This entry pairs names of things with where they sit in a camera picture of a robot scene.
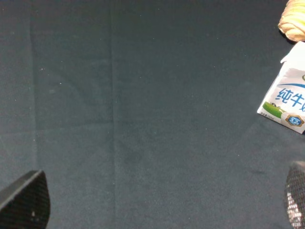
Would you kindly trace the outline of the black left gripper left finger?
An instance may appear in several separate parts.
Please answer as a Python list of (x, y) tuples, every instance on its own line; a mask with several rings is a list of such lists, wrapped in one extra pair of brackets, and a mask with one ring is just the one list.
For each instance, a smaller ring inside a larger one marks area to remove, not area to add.
[(50, 214), (50, 195), (42, 170), (31, 170), (0, 191), (2, 229), (45, 229)]

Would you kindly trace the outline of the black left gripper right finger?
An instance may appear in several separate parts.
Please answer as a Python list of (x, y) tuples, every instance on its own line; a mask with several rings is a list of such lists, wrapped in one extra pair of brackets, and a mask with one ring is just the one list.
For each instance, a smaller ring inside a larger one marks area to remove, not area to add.
[(294, 229), (305, 228), (305, 162), (293, 161), (285, 184), (285, 211)]

